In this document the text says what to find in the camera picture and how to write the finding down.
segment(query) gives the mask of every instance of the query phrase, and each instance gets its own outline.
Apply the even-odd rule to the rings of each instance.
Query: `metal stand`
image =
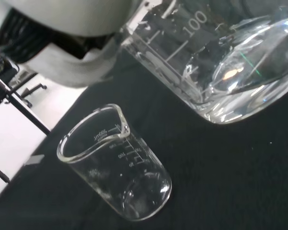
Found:
[[[15,106],[26,118],[28,118],[36,127],[38,127],[43,133],[48,135],[50,130],[43,124],[43,122],[34,114],[32,111],[22,102],[22,100],[15,93],[16,89],[11,90],[4,82],[0,79],[0,104],[3,99],[6,98],[9,102]]]

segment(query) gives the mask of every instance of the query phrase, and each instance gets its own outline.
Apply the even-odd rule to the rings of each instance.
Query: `small glass beaker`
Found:
[[[131,129],[120,107],[107,104],[61,140],[57,155],[117,213],[138,221],[163,207],[172,182],[162,163]]]

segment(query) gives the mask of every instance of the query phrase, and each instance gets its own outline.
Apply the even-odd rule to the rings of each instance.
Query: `white floor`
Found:
[[[32,111],[52,129],[85,89],[60,86],[41,75],[35,76],[24,88],[31,89],[42,83],[48,88],[38,89],[26,97]],[[11,104],[0,105],[0,170],[10,179],[38,147],[46,136]],[[0,179],[0,192],[6,184]]]
[[[85,88],[73,89],[64,87],[38,74],[24,87],[20,88],[18,92],[22,93],[25,88],[31,89],[39,83],[46,85],[47,89],[43,90],[40,88],[26,97],[26,99],[33,105],[31,110],[48,128],[52,129]]]

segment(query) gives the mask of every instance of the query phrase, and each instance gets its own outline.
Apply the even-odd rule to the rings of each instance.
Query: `black cable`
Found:
[[[5,175],[2,171],[0,171],[0,178],[1,178],[1,180],[3,180],[5,183],[10,183],[11,181],[10,181],[10,179],[8,178],[8,176],[7,175]]]

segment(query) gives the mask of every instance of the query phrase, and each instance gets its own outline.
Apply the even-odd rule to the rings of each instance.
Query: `black table surface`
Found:
[[[113,80],[88,88],[0,195],[0,230],[288,230],[288,94],[257,115],[214,125],[123,54]],[[59,140],[118,104],[168,170],[173,190],[152,218],[121,218],[67,165]]]

